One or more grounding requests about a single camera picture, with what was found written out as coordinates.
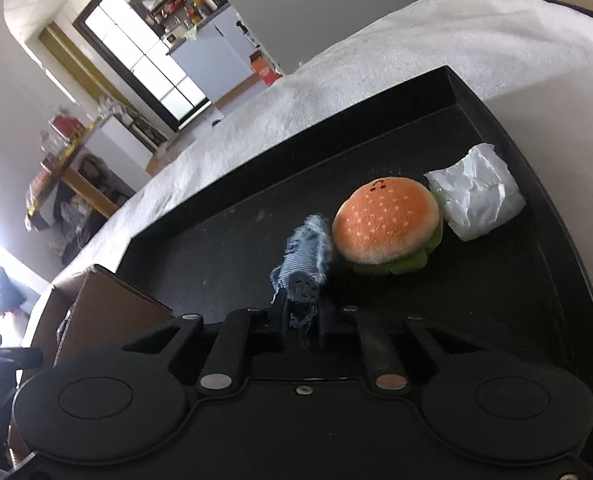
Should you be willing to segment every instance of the rolled denim cloth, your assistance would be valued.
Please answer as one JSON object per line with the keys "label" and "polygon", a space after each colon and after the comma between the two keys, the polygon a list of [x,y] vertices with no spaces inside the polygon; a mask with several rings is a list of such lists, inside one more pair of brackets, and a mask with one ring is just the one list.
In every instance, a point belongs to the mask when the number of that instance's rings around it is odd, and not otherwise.
{"label": "rolled denim cloth", "polygon": [[284,288],[288,299],[299,306],[292,309],[290,325],[309,325],[316,315],[321,285],[332,259],[332,242],[326,219],[311,215],[289,238],[283,264],[270,273],[276,293]]}

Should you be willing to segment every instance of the hamburger plush toy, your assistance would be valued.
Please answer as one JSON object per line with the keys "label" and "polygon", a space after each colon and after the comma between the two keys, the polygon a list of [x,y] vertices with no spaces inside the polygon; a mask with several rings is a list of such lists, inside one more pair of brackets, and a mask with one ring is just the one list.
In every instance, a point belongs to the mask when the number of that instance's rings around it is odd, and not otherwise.
{"label": "hamburger plush toy", "polygon": [[332,224],[334,245],[359,274],[422,269],[442,238],[443,220],[432,193],[395,176],[358,188]]}

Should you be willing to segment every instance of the circular black disc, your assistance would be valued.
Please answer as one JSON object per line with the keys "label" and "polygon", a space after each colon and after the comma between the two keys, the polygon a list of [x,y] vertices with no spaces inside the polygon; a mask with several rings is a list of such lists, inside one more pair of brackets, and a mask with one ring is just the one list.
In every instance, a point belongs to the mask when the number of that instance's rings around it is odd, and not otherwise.
{"label": "circular black disc", "polygon": [[426,386],[422,409],[449,444],[501,462],[578,451],[593,426],[593,396],[585,384],[503,352],[455,356]]}
{"label": "circular black disc", "polygon": [[116,462],[146,451],[187,413],[183,387],[156,358],[103,351],[23,385],[12,415],[31,450],[68,462]]}

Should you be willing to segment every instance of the wooden table leg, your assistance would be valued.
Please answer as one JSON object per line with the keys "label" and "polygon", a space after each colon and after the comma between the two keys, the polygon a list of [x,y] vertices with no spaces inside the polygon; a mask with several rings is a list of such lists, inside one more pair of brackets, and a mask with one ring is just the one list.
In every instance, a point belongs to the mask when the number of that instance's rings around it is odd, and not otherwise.
{"label": "wooden table leg", "polygon": [[118,206],[87,181],[81,173],[72,168],[65,168],[61,174],[61,181],[65,182],[72,190],[83,197],[85,202],[101,213],[105,218],[110,218]]}

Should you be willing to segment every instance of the crumpled plastic bag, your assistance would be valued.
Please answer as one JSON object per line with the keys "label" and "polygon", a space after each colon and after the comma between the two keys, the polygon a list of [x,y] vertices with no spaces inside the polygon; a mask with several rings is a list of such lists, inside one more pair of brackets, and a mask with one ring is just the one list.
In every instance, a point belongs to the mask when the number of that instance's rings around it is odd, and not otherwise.
{"label": "crumpled plastic bag", "polygon": [[516,180],[492,144],[477,144],[454,166],[425,176],[447,223],[463,241],[489,233],[525,206]]}

